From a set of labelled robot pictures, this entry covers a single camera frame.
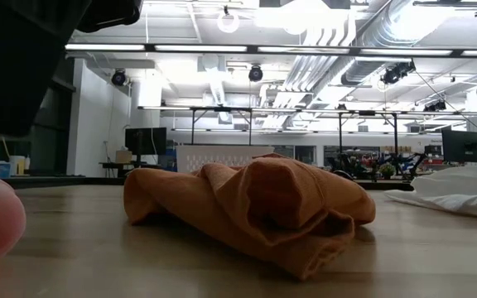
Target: monitor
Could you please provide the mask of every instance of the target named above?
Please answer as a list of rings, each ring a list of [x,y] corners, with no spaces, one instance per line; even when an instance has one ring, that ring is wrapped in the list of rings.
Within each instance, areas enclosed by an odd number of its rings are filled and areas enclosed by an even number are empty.
[[[477,162],[477,132],[442,131],[445,161]]]
[[[166,154],[166,127],[128,128],[124,137],[124,146],[133,155]],[[141,137],[141,151],[138,149],[139,137]]]

